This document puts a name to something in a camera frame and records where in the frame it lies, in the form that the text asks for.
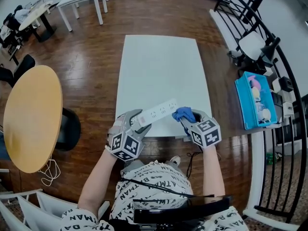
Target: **plush toy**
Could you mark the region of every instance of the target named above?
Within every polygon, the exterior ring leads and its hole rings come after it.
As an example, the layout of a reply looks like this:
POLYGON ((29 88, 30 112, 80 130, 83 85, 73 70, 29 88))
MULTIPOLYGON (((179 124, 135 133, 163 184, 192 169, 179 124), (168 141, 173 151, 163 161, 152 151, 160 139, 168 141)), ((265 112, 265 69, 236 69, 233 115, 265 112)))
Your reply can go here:
POLYGON ((261 85, 260 85, 259 81, 257 81, 255 79, 255 77, 256 77, 255 75, 248 77, 248 81, 249 81, 251 87, 256 87, 259 91, 261 91, 261 85))

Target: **power outlet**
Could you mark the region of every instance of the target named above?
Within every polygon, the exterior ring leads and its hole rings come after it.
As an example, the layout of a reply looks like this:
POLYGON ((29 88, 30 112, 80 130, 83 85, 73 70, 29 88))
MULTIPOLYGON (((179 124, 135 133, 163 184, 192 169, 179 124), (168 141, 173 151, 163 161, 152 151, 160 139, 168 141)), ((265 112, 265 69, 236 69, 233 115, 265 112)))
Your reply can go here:
POLYGON ((149 124, 152 124, 155 121, 158 121, 167 115, 172 114, 178 108, 178 103, 176 99, 170 99, 167 102, 164 102, 152 109, 141 112, 137 119, 141 127, 145 127, 149 124))

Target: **blue container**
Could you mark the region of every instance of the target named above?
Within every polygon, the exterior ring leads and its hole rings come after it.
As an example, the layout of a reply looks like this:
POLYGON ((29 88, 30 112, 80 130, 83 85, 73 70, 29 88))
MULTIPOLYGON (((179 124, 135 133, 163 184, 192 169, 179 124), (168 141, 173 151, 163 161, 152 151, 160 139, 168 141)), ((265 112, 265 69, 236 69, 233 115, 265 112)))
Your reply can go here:
POLYGON ((277 123, 277 116, 273 98, 271 96, 270 87, 265 76, 250 72, 244 72, 243 76, 235 81, 235 86, 239 95, 244 126, 246 130, 258 127, 265 127, 277 123), (250 76, 255 76, 255 80, 257 80, 261 85, 260 103, 262 103, 266 109, 269 109, 271 114, 270 121, 259 122, 255 99, 252 95, 250 82, 248 81, 248 78, 250 76))

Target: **round wooden table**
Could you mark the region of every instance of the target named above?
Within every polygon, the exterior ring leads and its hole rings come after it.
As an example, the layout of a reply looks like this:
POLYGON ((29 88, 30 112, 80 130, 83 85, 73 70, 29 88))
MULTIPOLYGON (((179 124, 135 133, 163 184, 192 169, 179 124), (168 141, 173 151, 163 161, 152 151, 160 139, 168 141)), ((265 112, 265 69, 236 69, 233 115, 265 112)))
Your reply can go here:
POLYGON ((57 143, 62 119, 62 89, 48 66, 25 72, 7 100, 3 132, 12 162, 25 173, 45 166, 57 143))

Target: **white patterned shirt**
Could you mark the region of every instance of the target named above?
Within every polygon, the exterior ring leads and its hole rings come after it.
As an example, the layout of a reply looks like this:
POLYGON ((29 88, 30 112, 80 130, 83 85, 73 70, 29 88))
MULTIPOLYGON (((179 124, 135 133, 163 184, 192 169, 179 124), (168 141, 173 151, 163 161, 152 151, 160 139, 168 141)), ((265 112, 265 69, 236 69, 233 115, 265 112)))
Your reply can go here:
MULTIPOLYGON (((148 165, 132 170, 123 176, 141 182, 169 188, 178 193, 193 194, 188 179, 173 167, 151 162, 148 165)), ((115 203, 110 213, 110 219, 133 222, 133 199, 159 200, 150 204, 157 208, 178 208, 186 197, 159 189, 142 186, 129 181, 120 181, 116 186, 115 203)), ((98 222, 97 218, 89 211, 83 209, 69 210, 63 213, 61 231, 69 230, 110 230, 114 228, 106 221, 98 222)), ((210 220, 201 222, 196 231, 247 231, 248 228, 234 207, 214 214, 210 220)))

